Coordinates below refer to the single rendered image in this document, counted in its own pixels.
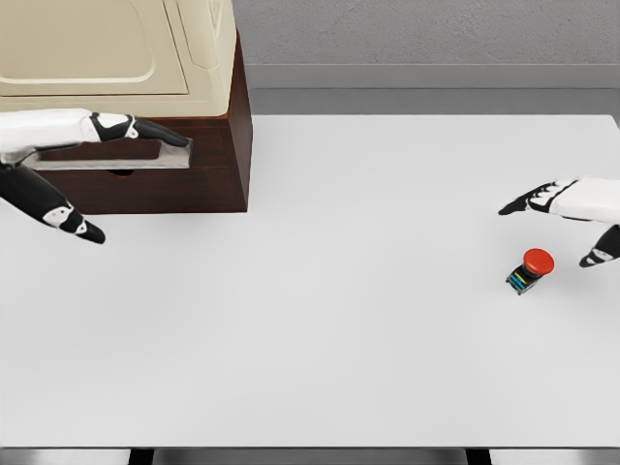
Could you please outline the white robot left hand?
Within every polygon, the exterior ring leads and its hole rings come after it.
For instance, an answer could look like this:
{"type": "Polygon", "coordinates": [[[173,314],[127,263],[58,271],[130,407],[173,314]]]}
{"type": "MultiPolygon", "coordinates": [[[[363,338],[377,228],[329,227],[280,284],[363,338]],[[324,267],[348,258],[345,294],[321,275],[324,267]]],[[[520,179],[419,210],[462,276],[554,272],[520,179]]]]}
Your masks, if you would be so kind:
{"type": "Polygon", "coordinates": [[[123,138],[158,140],[181,148],[190,143],[171,129],[131,114],[84,108],[0,112],[0,198],[41,224],[103,244],[104,232],[23,161],[40,151],[123,138]]]}

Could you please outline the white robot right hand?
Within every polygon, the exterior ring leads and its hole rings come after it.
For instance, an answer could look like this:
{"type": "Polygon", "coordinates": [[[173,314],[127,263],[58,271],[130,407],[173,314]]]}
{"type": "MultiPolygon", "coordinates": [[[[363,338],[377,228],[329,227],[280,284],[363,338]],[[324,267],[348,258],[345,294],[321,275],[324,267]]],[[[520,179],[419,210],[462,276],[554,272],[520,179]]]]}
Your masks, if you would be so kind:
{"type": "Polygon", "coordinates": [[[582,268],[620,259],[620,180],[584,177],[544,183],[503,206],[498,214],[532,210],[610,228],[580,259],[582,268]]]}

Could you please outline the brown drawer with silver handle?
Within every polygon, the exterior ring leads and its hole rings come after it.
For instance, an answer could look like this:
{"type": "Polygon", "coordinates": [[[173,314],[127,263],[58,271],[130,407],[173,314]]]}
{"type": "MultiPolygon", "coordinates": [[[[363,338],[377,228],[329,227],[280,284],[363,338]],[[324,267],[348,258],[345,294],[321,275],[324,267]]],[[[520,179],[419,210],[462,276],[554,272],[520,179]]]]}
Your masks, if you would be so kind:
{"type": "Polygon", "coordinates": [[[40,171],[183,169],[219,166],[226,162],[222,120],[213,117],[152,117],[151,122],[188,138],[185,148],[159,140],[117,139],[84,142],[72,147],[38,151],[23,164],[40,171]]]}

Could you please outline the brown and cream cabinet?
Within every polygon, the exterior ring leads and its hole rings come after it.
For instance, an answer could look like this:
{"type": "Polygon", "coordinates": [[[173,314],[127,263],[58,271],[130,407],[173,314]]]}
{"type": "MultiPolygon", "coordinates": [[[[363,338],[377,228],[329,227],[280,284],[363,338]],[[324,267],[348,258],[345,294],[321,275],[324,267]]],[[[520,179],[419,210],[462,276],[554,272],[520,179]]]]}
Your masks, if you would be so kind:
{"type": "Polygon", "coordinates": [[[0,111],[219,118],[226,162],[35,170],[85,214],[243,212],[253,127],[232,0],[0,0],[0,111]]]}

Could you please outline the red push-button switch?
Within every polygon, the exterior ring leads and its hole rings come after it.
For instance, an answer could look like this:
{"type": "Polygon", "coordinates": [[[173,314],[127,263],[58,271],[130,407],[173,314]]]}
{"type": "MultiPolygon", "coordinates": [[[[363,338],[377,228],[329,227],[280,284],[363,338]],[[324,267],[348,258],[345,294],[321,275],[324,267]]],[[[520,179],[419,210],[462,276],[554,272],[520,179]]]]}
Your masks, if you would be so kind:
{"type": "Polygon", "coordinates": [[[506,282],[518,295],[523,295],[551,273],[554,267],[555,261],[547,251],[532,248],[524,253],[521,264],[509,274],[506,282]]]}

